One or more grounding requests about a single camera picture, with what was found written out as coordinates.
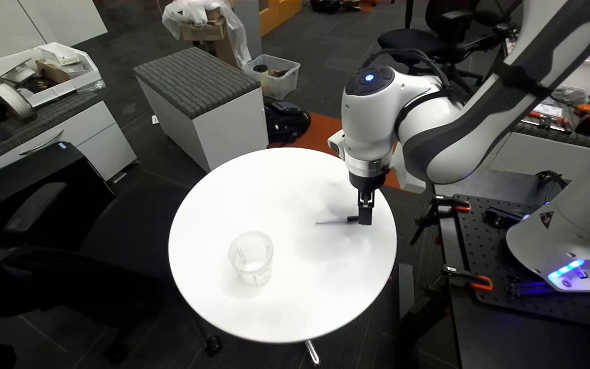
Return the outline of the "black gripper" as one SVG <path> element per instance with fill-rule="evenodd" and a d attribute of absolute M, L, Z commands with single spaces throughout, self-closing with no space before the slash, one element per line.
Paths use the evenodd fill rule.
<path fill-rule="evenodd" d="M 350 184 L 358 190 L 358 224 L 370 226 L 373 224 L 373 203 L 375 190 L 382 187 L 382 176 L 358 176 L 349 175 Z"/>

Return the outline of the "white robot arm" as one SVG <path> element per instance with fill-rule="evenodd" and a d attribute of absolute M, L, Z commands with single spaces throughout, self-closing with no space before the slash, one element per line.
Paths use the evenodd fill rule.
<path fill-rule="evenodd" d="M 452 184 L 590 55 L 590 0 L 522 0 L 512 51 L 462 103 L 445 75 L 365 65 L 341 89 L 339 155 L 358 190 L 356 221 L 373 221 L 392 159 L 410 187 Z M 590 158 L 584 175 L 505 229 L 509 254 L 550 288 L 590 293 Z"/>

